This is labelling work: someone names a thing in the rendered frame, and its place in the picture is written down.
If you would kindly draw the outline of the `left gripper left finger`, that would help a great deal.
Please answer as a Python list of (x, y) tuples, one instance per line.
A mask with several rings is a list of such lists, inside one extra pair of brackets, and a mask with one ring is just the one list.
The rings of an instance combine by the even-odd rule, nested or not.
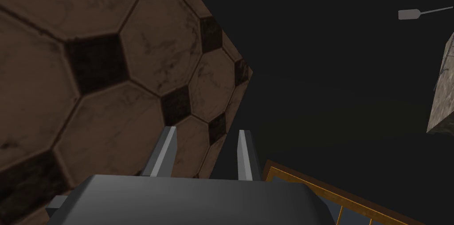
[(166, 126), (160, 133), (155, 147), (140, 173), (147, 177), (171, 177), (177, 152), (177, 129)]

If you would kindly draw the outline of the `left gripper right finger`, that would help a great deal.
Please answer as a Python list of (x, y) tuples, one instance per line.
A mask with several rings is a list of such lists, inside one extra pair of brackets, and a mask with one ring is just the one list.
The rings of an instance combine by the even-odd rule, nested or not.
[(238, 180), (262, 181), (262, 168), (250, 130), (239, 130), (237, 168)]

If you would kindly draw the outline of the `wooden framed window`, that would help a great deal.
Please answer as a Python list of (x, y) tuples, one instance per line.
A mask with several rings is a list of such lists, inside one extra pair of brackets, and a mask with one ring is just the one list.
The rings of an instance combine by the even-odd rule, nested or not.
[(368, 225), (425, 225), (271, 160), (266, 161), (262, 178), (264, 181), (280, 178), (287, 182), (303, 183), (322, 199), (338, 204), (339, 212), (334, 213), (337, 225), (347, 224), (346, 220), (342, 218), (346, 210), (364, 216), (368, 220)]

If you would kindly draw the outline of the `grey ceiling fan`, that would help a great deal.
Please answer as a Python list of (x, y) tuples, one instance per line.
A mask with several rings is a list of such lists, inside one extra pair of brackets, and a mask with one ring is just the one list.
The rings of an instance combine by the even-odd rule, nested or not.
[(439, 8), (439, 9), (423, 11), (423, 12), (418, 9), (399, 10), (398, 19), (399, 20), (418, 19), (423, 14), (439, 12), (439, 11), (449, 10), (449, 9), (453, 9), (453, 8), (454, 8), (454, 6), (450, 6), (450, 7), (446, 7), (446, 8)]

